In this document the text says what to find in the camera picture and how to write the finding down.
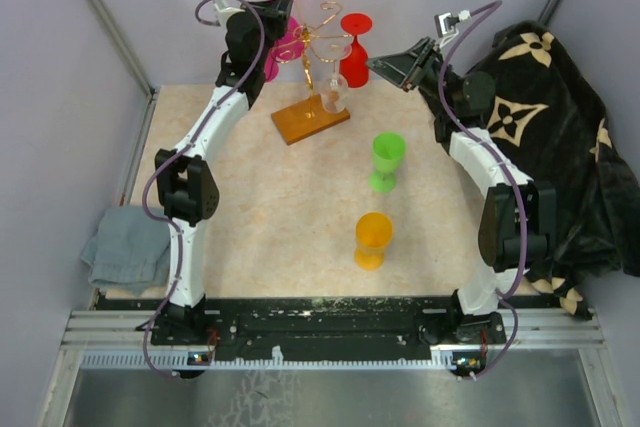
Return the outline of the magenta plastic wine glass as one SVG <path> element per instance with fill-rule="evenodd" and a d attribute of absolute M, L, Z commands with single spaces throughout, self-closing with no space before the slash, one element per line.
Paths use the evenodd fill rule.
<path fill-rule="evenodd" d="M 299 26 L 300 24 L 295 18 L 290 18 L 285 36 L 269 50 L 264 67 L 266 82 L 276 79 L 281 64 L 301 57 L 304 43 L 300 40 Z"/>

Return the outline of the red plastic wine glass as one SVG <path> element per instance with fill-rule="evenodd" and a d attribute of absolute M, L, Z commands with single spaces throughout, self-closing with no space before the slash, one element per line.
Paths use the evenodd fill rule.
<path fill-rule="evenodd" d="M 339 72 L 350 88 L 361 88 L 369 81 L 369 69 L 366 65 L 368 53 L 360 44 L 359 37 L 371 30 L 373 22 L 366 14 L 351 13 L 342 18 L 340 26 L 353 40 L 351 53 L 340 61 Z"/>

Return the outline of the clear wine glass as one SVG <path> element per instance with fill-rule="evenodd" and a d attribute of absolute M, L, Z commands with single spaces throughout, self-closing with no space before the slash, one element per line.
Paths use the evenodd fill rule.
<path fill-rule="evenodd" d="M 345 110 L 349 86 L 346 78 L 339 72 L 340 61 L 348 57 L 351 47 L 344 41 L 330 41 L 324 49 L 324 58 L 331 65 L 331 73 L 326 76 L 321 86 L 321 100 L 325 111 L 338 114 Z"/>

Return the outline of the gold wire wine glass rack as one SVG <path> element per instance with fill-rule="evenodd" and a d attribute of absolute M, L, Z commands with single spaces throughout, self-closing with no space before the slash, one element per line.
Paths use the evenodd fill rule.
<path fill-rule="evenodd" d="M 351 44 L 350 34 L 326 35 L 321 30 L 336 20 L 342 12 L 342 5 L 336 1 L 326 1 L 321 4 L 321 9 L 328 16 L 319 25 L 312 26 L 299 21 L 300 40 L 304 43 L 301 57 L 296 59 L 302 64 L 305 74 L 305 82 L 308 89 L 306 99 L 276 111 L 271 119 L 280 133 L 285 144 L 290 146 L 325 131 L 333 126 L 350 119 L 350 113 L 345 108 L 338 114 L 331 114 L 324 110 L 321 100 L 321 86 L 316 85 L 311 73 L 311 60 L 313 58 L 328 64 L 324 58 L 324 49 L 330 41 L 344 41 Z"/>

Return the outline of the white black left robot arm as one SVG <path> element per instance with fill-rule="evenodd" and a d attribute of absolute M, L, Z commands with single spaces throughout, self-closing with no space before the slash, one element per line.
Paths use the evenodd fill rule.
<path fill-rule="evenodd" d="M 288 30 L 294 0 L 202 0 L 212 4 L 210 26 L 225 29 L 226 49 L 212 96 L 196 123 L 175 147 L 157 151 L 146 184 L 157 190 L 159 221 L 170 229 L 170 273 L 158 311 L 173 314 L 172 330 L 184 342 L 208 331 L 204 308 L 203 260 L 207 222 L 220 194 L 211 172 L 218 151 L 250 111 L 265 82 L 269 51 Z"/>

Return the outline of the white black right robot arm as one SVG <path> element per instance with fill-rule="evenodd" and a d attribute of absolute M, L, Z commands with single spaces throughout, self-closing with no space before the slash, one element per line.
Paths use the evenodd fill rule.
<path fill-rule="evenodd" d="M 435 138 L 470 176 L 484 197 L 478 231 L 482 265 L 456 290 L 448 309 L 448 334 L 470 342 L 517 287 L 526 270 L 547 259 L 556 243 L 556 191 L 520 171 L 491 139 L 488 117 L 495 81 L 486 72 L 459 76 L 445 66 L 439 45 L 425 37 L 410 49 L 374 57 L 367 67 L 405 92 L 430 101 Z"/>

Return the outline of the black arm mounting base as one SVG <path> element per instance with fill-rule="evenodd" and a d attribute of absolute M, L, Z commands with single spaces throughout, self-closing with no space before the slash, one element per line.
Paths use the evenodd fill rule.
<path fill-rule="evenodd" d="M 354 368 L 441 364 L 482 371 L 506 342 L 501 315 L 455 327 L 446 297 L 210 299 L 197 315 L 161 314 L 148 334 L 154 367 L 194 378 L 213 369 Z"/>

